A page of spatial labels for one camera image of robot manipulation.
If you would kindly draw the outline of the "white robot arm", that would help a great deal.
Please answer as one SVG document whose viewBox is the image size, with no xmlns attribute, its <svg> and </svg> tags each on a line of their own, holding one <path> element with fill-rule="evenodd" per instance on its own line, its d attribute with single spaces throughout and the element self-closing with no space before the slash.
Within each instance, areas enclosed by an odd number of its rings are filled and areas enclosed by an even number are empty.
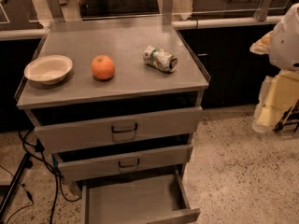
<svg viewBox="0 0 299 224">
<path fill-rule="evenodd" d="M 269 62 L 279 69 L 274 77 L 265 77 L 253 115 L 252 129 L 267 133 L 299 100 L 299 4 L 291 6 L 274 29 L 249 50 L 267 54 Z"/>
</svg>

